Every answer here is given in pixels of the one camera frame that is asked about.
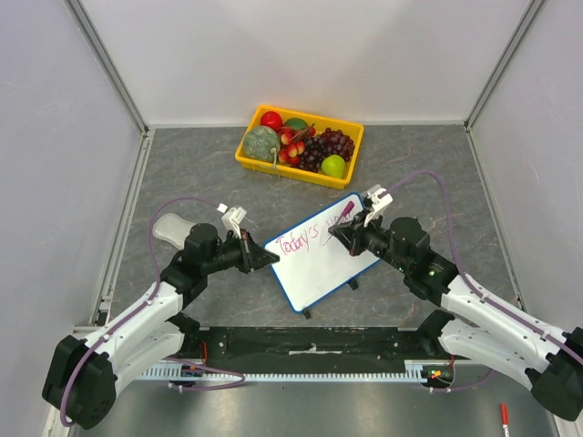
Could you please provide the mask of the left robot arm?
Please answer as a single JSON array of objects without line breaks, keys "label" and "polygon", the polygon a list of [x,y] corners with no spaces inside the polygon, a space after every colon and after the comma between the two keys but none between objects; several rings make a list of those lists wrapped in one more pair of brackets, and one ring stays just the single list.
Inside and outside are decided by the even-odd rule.
[{"label": "left robot arm", "polygon": [[207,288],[211,274],[231,268],[247,274],[280,259],[245,229],[229,229],[220,238],[213,225],[173,213],[159,218],[150,236],[178,251],[165,269],[156,270],[148,290],[103,327],[56,345],[42,397],[59,410],[65,427],[95,427],[144,371],[174,354],[197,353],[199,324],[182,311]]}]

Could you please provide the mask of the blue framed whiteboard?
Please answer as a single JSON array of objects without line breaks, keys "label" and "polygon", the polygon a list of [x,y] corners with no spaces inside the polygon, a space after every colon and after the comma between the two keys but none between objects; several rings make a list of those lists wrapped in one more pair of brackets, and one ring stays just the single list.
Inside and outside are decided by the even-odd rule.
[{"label": "blue framed whiteboard", "polygon": [[271,265],[273,274],[292,310],[301,313],[379,262],[364,252],[353,257],[328,229],[345,207],[353,203],[347,219],[363,210],[359,194],[352,192],[326,208],[284,230],[264,244],[280,260]]}]

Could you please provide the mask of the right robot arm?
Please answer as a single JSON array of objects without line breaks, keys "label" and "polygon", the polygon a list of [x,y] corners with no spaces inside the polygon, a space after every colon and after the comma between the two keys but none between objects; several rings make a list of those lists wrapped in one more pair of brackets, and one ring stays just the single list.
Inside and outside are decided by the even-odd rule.
[{"label": "right robot arm", "polygon": [[582,413],[582,329],[566,331],[537,319],[465,275],[432,250],[416,218],[396,218],[384,229],[363,213],[329,233],[353,257],[368,251],[399,270],[404,285],[437,307],[417,335],[427,358],[444,352],[476,361],[527,388],[557,417],[573,422]]}]

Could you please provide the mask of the purple capped whiteboard marker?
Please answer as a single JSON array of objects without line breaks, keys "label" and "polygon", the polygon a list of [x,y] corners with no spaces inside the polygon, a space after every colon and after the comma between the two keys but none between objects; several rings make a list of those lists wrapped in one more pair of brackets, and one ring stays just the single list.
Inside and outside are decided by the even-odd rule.
[{"label": "purple capped whiteboard marker", "polygon": [[323,241],[323,246],[325,246],[331,239],[332,239],[332,229],[338,225],[343,224],[347,220],[351,218],[351,215],[354,210],[354,202],[349,200],[346,205],[343,207],[341,213],[337,217],[337,219],[333,222],[333,224],[328,228],[327,235]]}]

